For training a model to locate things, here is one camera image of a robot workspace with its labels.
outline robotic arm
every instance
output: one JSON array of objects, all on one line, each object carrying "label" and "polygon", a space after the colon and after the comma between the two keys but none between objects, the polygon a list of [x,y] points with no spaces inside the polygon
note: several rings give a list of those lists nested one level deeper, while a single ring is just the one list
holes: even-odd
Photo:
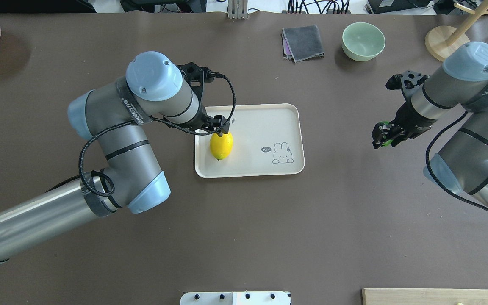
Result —
[{"label": "robotic arm", "polygon": [[[98,137],[109,166],[0,213],[0,264],[123,206],[141,213],[165,201],[169,185],[140,125],[157,120],[190,132],[228,133],[229,121],[208,116],[201,103],[203,84],[214,77],[225,78],[194,63],[176,66],[163,54],[145,52],[116,83],[71,102],[71,125],[89,143]],[[164,118],[153,118],[157,113]]]},{"label": "robotic arm", "polygon": [[451,192],[468,193],[488,207],[488,44],[469,42],[430,77],[407,71],[393,75],[386,87],[401,89],[405,103],[394,120],[374,127],[376,149],[418,137],[457,104],[472,113],[430,165]]}]

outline white tray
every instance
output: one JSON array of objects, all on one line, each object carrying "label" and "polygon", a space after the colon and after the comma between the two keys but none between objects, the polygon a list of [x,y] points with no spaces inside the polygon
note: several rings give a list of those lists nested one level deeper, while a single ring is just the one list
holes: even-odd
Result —
[{"label": "white tray", "polygon": [[[206,107],[209,116],[229,116],[231,106]],[[216,160],[211,136],[195,136],[195,172],[203,178],[297,174],[304,168],[299,112],[291,104],[240,105],[229,131],[231,154]]]}]

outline gray cloth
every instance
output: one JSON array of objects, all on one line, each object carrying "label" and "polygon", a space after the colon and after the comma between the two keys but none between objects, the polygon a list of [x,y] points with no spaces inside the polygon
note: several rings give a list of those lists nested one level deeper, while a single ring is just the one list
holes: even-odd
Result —
[{"label": "gray cloth", "polygon": [[283,28],[283,54],[287,59],[299,62],[312,57],[323,57],[323,43],[317,25],[300,28]]}]

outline wooden stand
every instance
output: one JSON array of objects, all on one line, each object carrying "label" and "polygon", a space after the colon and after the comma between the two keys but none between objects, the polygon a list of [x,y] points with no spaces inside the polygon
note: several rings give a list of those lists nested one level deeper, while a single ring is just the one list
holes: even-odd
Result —
[{"label": "wooden stand", "polygon": [[482,15],[488,14],[488,0],[484,0],[476,10],[472,10],[459,3],[455,7],[470,14],[470,16],[456,29],[447,25],[435,27],[427,33],[424,44],[434,58],[444,61],[455,50],[470,40],[464,34]]}]

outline green bowl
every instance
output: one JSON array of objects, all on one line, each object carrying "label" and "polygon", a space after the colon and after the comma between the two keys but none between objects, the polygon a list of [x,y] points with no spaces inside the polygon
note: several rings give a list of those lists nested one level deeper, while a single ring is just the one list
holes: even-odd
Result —
[{"label": "green bowl", "polygon": [[385,48],[385,36],[377,27],[366,22],[348,25],[342,33],[342,49],[352,60],[371,60]]}]

